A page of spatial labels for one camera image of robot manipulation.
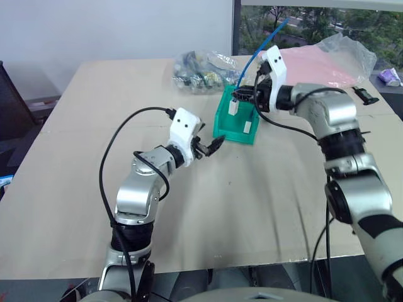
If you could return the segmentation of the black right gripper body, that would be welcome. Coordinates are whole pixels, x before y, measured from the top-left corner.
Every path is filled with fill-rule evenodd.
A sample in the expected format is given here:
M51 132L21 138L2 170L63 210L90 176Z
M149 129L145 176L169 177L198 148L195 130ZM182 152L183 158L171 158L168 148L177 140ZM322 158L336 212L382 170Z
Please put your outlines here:
M253 92L253 104L264 113L270 112L270 94L272 88L272 80L264 78L256 82Z

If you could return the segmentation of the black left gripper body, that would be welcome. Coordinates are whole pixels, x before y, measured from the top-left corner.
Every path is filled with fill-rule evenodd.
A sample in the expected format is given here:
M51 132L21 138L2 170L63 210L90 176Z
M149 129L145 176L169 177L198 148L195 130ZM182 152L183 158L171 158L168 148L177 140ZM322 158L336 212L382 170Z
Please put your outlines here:
M205 123L201 123L201 125L193 131L193 138L191 139L191 151L193 152L193 156L195 159L200 160L203 157L206 157L206 146L201 144L201 138L198 136L198 133L205 127Z

